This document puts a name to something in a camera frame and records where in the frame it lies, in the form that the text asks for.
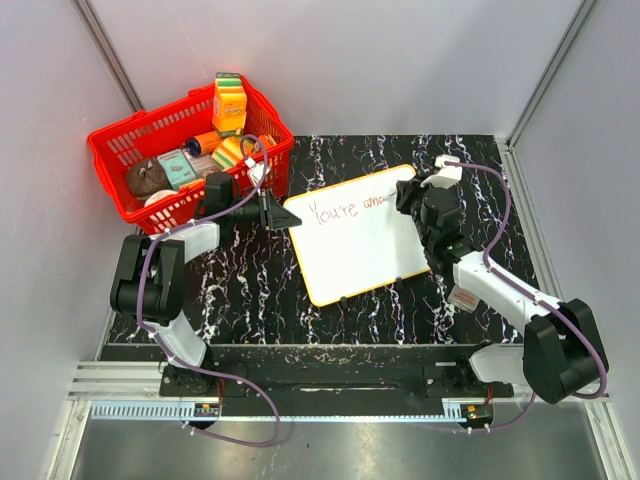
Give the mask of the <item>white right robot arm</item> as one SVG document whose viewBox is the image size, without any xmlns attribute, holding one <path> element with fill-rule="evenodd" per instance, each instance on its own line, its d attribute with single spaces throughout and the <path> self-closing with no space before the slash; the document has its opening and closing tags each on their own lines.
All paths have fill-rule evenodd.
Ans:
<svg viewBox="0 0 640 480">
<path fill-rule="evenodd" d="M 522 335 L 520 344 L 475 351 L 454 373 L 460 392 L 476 396 L 496 382 L 522 385 L 549 404 L 586 398 L 592 383 L 599 385 L 594 397 L 604 393 L 608 360 L 584 301 L 562 301 L 495 263 L 463 234 L 458 201 L 434 176 L 398 181 L 396 209 L 411 218 L 431 270 L 451 284 L 449 301 L 459 307 L 481 301 Z"/>
</svg>

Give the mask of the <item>brown round bread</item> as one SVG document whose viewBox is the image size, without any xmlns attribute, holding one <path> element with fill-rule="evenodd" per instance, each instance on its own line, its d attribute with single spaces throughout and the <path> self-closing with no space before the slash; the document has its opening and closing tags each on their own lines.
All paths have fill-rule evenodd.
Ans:
<svg viewBox="0 0 640 480">
<path fill-rule="evenodd" d="M 126 186 L 136 198 L 148 198 L 169 188 L 165 170 L 155 157 L 149 157 L 132 165 L 125 175 Z"/>
</svg>

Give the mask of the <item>yellow framed whiteboard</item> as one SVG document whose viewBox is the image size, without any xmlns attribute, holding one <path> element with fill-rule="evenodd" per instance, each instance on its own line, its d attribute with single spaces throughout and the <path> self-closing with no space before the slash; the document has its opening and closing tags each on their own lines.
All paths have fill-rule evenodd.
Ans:
<svg viewBox="0 0 640 480">
<path fill-rule="evenodd" d="M 288 198 L 290 228 L 311 303 L 323 307 L 429 271 L 412 219 L 380 196 L 416 170 L 403 164 Z"/>
</svg>

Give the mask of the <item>orange sponge daddy box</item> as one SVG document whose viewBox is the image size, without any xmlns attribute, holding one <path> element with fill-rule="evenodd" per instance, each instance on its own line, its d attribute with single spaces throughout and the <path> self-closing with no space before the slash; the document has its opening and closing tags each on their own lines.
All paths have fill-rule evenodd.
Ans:
<svg viewBox="0 0 640 480">
<path fill-rule="evenodd" d="M 243 134 L 247 94 L 238 73 L 218 72 L 215 78 L 212 125 L 221 138 Z"/>
</svg>

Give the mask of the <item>orange snack packet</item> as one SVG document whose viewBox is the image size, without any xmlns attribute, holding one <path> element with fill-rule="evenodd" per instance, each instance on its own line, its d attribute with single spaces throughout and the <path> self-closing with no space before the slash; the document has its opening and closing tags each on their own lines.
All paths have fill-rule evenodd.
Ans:
<svg viewBox="0 0 640 480">
<path fill-rule="evenodd" d="M 277 144 L 277 142 L 275 141 L 275 139 L 268 134 L 262 134 L 258 137 L 259 141 L 267 148 L 275 146 Z"/>
</svg>

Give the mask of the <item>orange cylindrical bottle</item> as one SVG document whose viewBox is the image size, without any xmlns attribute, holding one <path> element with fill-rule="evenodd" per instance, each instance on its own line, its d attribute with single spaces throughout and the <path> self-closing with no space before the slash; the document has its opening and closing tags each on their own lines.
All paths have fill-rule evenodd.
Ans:
<svg viewBox="0 0 640 480">
<path fill-rule="evenodd" d="M 211 131 L 190 137 L 185 141 L 184 148 L 193 157 L 211 154 L 223 141 L 217 131 Z"/>
</svg>

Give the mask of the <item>white round lid container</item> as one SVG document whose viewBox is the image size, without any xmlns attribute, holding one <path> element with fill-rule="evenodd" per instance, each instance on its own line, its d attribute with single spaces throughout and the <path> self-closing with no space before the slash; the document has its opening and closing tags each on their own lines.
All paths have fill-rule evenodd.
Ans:
<svg viewBox="0 0 640 480">
<path fill-rule="evenodd" d="M 170 189 L 159 190 L 152 195 L 150 195 L 144 202 L 144 207 L 148 207 L 158 201 L 164 200 L 167 197 L 176 195 L 177 192 Z"/>
</svg>

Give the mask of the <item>teal small box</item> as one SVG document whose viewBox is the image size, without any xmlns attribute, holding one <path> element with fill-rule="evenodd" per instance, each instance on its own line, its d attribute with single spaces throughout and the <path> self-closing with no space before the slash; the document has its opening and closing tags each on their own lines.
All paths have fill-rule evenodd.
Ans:
<svg viewBox="0 0 640 480">
<path fill-rule="evenodd" d="M 157 161 L 163 168 L 170 187 L 175 191 L 198 179 L 182 149 L 174 149 L 158 155 Z"/>
</svg>

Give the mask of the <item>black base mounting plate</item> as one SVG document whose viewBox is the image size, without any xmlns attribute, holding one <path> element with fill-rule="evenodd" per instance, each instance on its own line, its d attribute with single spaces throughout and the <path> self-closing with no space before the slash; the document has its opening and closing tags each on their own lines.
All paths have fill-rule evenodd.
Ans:
<svg viewBox="0 0 640 480">
<path fill-rule="evenodd" d="M 263 416 L 269 406 L 237 379 L 261 387 L 281 417 L 436 416 L 447 398 L 510 398 L 513 388 L 472 373 L 473 346 L 215 346 L 215 379 L 180 367 L 162 371 L 164 397 L 221 397 L 228 416 Z"/>
</svg>

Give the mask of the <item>yellow green sponge pack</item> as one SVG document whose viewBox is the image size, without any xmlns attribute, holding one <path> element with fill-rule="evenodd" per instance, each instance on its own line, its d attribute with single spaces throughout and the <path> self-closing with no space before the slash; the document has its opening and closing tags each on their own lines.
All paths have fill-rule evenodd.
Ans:
<svg viewBox="0 0 640 480">
<path fill-rule="evenodd" d="M 241 148 L 240 137 L 229 137 L 223 140 L 212 152 L 212 162 L 221 170 L 234 168 L 244 161 L 245 154 L 249 155 L 254 150 L 255 142 L 251 139 L 244 143 L 245 150 Z"/>
</svg>

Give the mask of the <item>red plastic shopping basket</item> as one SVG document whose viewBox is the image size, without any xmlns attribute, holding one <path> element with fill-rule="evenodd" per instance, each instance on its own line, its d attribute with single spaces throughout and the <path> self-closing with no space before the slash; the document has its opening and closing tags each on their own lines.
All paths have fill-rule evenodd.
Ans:
<svg viewBox="0 0 640 480">
<path fill-rule="evenodd" d="M 293 134 L 259 90 L 248 80 L 243 85 L 248 97 L 245 131 L 256 136 L 268 134 L 276 141 L 267 148 L 270 170 L 265 187 L 276 198 L 283 198 L 289 194 Z M 212 128 L 213 97 L 212 84 L 199 87 L 170 104 L 150 112 L 141 110 L 88 136 L 102 187 L 127 223 L 154 235 L 192 218 L 197 200 L 204 196 L 202 180 L 145 207 L 127 186 L 126 173 L 136 162 L 174 150 L 188 138 L 208 132 Z"/>
</svg>

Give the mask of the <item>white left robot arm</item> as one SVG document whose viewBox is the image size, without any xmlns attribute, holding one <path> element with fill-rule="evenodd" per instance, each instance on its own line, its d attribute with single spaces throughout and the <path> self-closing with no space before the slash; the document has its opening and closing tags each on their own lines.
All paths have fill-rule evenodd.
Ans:
<svg viewBox="0 0 640 480">
<path fill-rule="evenodd" d="M 230 174 L 211 174 L 193 219 L 167 233 L 125 238 L 111 287 L 112 309 L 136 320 L 169 363 L 184 369 L 182 384 L 199 396 L 214 389 L 217 373 L 206 343 L 183 310 L 186 266 L 217 250 L 237 224 L 281 230 L 298 227 L 302 220 L 280 205 L 271 191 L 254 189 L 243 197 Z"/>
</svg>

